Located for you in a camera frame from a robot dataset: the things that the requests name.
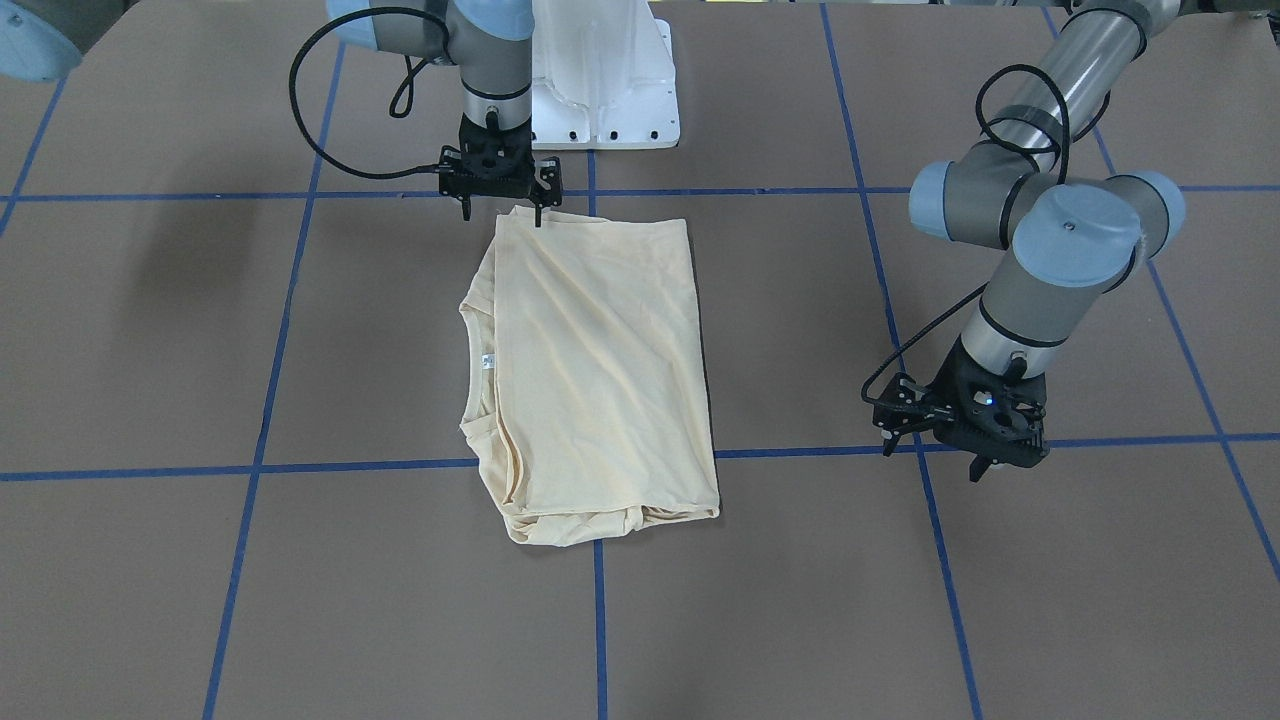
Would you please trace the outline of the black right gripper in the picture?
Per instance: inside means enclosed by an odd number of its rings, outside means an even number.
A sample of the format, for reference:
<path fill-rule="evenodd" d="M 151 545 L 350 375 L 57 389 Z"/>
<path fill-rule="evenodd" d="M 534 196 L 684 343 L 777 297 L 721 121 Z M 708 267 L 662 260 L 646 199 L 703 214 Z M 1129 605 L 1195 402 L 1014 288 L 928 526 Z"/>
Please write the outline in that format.
<path fill-rule="evenodd" d="M 465 222 L 474 215 L 472 195 L 530 200 L 534 227 L 540 228 L 547 205 L 535 181 L 532 122 L 493 131 L 463 117 L 460 146 L 442 149 L 440 193 L 460 199 Z"/>

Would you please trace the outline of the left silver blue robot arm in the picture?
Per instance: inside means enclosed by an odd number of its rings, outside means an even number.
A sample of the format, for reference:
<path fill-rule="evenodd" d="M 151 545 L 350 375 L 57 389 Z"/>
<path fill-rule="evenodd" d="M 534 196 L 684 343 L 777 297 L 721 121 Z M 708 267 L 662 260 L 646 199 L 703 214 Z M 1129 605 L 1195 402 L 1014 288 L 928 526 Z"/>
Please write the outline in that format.
<path fill-rule="evenodd" d="M 1188 169 L 1190 183 L 1147 170 L 1074 176 L 1074 149 L 1094 141 L 1125 70 L 1157 65 L 1167 32 L 1213 18 L 1222 31 L 1202 53 L 1175 58 L 1134 122 L 1106 131 Z M 1236 441 L 1277 439 L 1277 109 L 1229 91 L 1249 64 L 1277 83 L 1275 1 L 1074 1 L 1041 61 L 980 86 L 979 140 L 920 170 L 909 215 L 925 234 L 1001 259 L 961 300 L 973 314 L 931 382 L 900 372 L 878 395 L 861 389 L 884 455 L 929 432 L 970 454 L 972 480 L 1036 466 L 1050 454 L 1051 363 L 1098 299 L 1184 234 L 1183 300 L 1155 287 L 1215 443 L 1236 469 Z"/>

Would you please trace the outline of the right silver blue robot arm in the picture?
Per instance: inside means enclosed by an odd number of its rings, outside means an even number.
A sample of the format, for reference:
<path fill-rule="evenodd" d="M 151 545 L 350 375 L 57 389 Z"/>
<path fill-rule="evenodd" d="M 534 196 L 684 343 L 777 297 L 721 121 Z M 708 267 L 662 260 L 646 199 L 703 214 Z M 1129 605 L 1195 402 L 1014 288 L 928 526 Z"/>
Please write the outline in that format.
<path fill-rule="evenodd" d="M 87 53 L 132 9 L 129 1 L 5 1 L 4 76 L 24 82 L 65 79 Z M 534 155 L 532 36 L 529 1 L 329 1 L 328 19 L 296 53 L 288 74 L 291 113 L 303 141 L 328 165 L 364 172 L 330 155 L 310 132 L 297 79 L 314 47 L 329 36 L 389 53 L 404 61 L 404 77 L 388 111 L 406 118 L 419 76 L 453 67 L 463 88 L 458 142 L 435 161 L 390 170 L 390 181 L 435 176 L 442 195 L 470 217 L 476 196 L 524 200 L 536 214 L 563 200 L 561 161 Z"/>

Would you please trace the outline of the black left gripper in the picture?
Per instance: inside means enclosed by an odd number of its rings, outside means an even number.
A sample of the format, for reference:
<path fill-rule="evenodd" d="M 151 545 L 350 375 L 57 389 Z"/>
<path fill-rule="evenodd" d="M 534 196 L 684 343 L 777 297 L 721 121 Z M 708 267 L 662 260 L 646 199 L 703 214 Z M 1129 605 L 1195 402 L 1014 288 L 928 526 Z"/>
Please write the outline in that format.
<path fill-rule="evenodd" d="M 948 405 L 950 419 L 934 425 L 938 442 L 974 455 L 968 480 L 978 483 L 996 464 L 1034 468 L 1050 454 L 1044 439 L 1046 375 L 1016 374 L 1025 363 L 996 374 L 984 369 L 956 340 L 934 379 L 927 384 Z M 883 457 L 899 446 L 899 433 L 882 432 Z"/>

